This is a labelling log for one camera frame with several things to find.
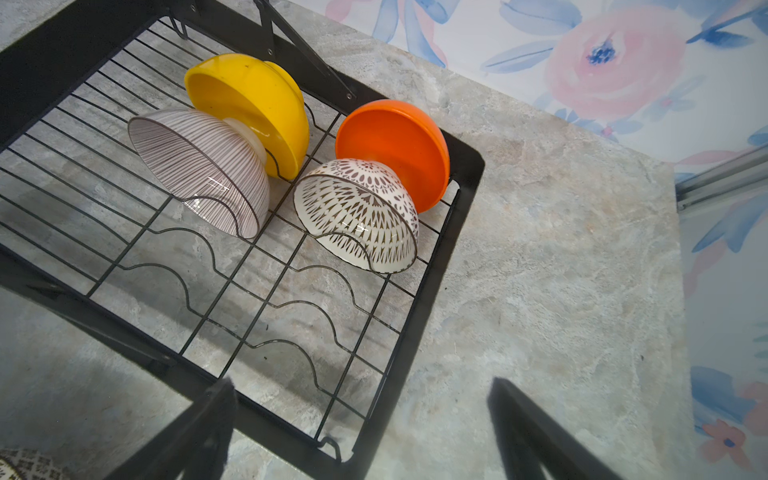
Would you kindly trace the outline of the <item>pink ribbed glass bowl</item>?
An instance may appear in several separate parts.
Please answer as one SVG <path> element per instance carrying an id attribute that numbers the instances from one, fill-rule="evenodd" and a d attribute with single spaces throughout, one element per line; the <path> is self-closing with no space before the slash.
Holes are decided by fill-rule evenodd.
<path id="1" fill-rule="evenodd" d="M 127 131 L 139 157 L 176 199 L 229 235 L 257 236 L 270 200 L 268 155 L 245 124 L 168 108 L 131 118 Z"/>

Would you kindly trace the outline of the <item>white brown lattice bowl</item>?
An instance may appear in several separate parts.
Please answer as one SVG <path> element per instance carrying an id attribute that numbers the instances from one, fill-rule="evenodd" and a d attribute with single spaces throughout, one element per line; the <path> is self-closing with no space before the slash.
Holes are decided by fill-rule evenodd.
<path id="1" fill-rule="evenodd" d="M 328 161 L 297 181 L 293 204 L 308 233 L 348 264 L 394 274 L 416 261 L 414 202 L 396 173 L 380 162 Z"/>

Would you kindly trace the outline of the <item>yellow plastic bowl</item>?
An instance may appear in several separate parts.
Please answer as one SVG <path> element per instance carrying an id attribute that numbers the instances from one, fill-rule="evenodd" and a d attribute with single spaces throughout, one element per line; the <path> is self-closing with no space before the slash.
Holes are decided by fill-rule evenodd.
<path id="1" fill-rule="evenodd" d="M 272 154 L 268 175 L 297 177 L 310 131 L 303 94 L 287 71 L 270 61 L 227 53 L 189 69 L 184 85 L 195 108 L 238 120 L 256 134 Z"/>

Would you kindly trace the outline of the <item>white dotted pattern bowl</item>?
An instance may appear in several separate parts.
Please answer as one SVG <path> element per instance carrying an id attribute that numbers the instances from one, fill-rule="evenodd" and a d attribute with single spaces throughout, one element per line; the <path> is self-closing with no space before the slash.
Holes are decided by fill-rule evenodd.
<path id="1" fill-rule="evenodd" d="M 69 475 L 36 450 L 1 448 L 1 480 L 67 480 Z"/>

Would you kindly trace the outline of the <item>aluminium right corner post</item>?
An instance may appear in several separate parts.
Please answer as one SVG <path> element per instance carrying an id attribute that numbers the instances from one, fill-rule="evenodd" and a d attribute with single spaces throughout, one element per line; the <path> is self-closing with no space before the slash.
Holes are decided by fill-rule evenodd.
<path id="1" fill-rule="evenodd" d="M 676 185 L 677 211 L 767 185 L 767 145 Z"/>

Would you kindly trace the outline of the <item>orange plastic bowl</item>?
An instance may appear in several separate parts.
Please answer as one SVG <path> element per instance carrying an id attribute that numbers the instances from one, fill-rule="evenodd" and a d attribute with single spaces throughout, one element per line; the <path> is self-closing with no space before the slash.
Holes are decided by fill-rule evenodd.
<path id="1" fill-rule="evenodd" d="M 448 187 L 446 139 L 429 115 L 407 102 L 382 99 L 355 109 L 338 129 L 335 154 L 390 167 L 419 213 L 434 207 Z"/>

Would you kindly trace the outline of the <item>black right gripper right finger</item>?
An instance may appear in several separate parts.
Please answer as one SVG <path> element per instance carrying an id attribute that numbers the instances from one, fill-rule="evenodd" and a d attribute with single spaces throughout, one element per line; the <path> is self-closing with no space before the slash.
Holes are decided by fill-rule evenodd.
<path id="1" fill-rule="evenodd" d="M 487 404 L 507 478 L 619 477 L 511 381 L 494 378 Z"/>

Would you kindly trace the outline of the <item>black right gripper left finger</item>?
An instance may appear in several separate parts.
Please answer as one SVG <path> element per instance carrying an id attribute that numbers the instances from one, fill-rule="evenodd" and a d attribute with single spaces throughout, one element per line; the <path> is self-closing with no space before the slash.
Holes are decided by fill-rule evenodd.
<path id="1" fill-rule="evenodd" d="M 228 378 L 107 475 L 109 479 L 219 479 L 234 431 L 237 395 Z"/>

